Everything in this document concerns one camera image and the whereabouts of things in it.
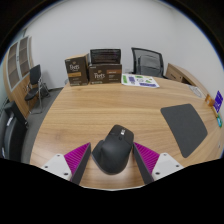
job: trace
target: cabinet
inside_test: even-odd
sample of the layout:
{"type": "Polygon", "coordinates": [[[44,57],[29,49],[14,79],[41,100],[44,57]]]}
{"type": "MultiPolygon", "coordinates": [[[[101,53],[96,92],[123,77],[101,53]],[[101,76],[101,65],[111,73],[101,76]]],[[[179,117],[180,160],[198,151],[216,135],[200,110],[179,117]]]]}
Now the cabinet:
{"type": "Polygon", "coordinates": [[[205,96],[208,94],[207,89],[190,72],[177,65],[168,63],[166,77],[177,82],[197,86],[205,96]]]}
{"type": "MultiPolygon", "coordinates": [[[[14,43],[5,55],[3,62],[3,77],[5,89],[10,101],[15,101],[24,117],[29,114],[29,108],[24,100],[30,81],[30,69],[33,67],[31,59],[31,37],[26,36],[14,43]]],[[[32,108],[36,102],[30,102],[32,108]]]]}

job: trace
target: cardboard box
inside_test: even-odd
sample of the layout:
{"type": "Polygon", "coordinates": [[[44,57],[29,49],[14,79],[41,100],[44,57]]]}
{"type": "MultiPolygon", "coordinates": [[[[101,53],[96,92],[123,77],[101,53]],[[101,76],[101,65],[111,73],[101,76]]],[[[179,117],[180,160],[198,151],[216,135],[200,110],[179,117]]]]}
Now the cardboard box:
{"type": "Polygon", "coordinates": [[[88,85],[89,54],[74,55],[65,59],[65,66],[71,86],[88,85]]]}
{"type": "Polygon", "coordinates": [[[121,75],[121,64],[92,64],[89,66],[91,84],[120,83],[121,75]]]}

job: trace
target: paper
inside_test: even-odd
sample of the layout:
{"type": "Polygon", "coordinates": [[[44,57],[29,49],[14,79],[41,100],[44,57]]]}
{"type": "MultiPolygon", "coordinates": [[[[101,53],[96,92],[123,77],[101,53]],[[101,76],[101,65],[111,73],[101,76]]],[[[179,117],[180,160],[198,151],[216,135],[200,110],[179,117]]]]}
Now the paper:
{"type": "Polygon", "coordinates": [[[158,83],[151,76],[122,74],[121,83],[127,86],[158,88],[158,83]]]}

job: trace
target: magenta block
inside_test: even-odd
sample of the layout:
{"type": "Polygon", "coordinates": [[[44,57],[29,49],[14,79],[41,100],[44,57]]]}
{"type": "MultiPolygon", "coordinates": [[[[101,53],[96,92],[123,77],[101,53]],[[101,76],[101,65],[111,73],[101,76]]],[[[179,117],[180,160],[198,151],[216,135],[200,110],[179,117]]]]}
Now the magenta block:
{"type": "Polygon", "coordinates": [[[80,164],[82,157],[88,148],[90,143],[87,143],[85,145],[82,145],[76,149],[73,149],[71,152],[64,155],[65,160],[72,172],[72,175],[75,173],[78,165],[80,164]]]}
{"type": "Polygon", "coordinates": [[[150,174],[152,174],[153,168],[155,167],[160,154],[136,142],[134,142],[134,144],[141,155],[142,161],[144,162],[146,168],[150,174]]]}

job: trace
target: black office chair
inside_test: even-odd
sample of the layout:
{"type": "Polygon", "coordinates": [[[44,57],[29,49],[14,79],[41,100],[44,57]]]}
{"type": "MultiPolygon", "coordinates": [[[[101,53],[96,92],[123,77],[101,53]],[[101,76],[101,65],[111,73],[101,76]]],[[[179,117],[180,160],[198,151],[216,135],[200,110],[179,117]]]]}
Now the black office chair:
{"type": "Polygon", "coordinates": [[[22,147],[28,126],[14,101],[5,105],[0,117],[0,158],[22,161],[22,147]]]}
{"type": "Polygon", "coordinates": [[[162,54],[141,48],[131,49],[134,59],[133,74],[165,78],[162,54]]]}
{"type": "Polygon", "coordinates": [[[30,82],[27,85],[27,92],[28,93],[25,96],[25,101],[28,102],[29,113],[30,114],[40,114],[40,113],[42,113],[41,88],[45,88],[45,86],[43,85],[42,80],[41,80],[40,65],[36,65],[35,67],[30,69],[30,82]],[[29,101],[32,100],[35,96],[37,97],[37,93],[39,93],[38,98],[40,100],[41,111],[39,113],[31,113],[29,101]]]}

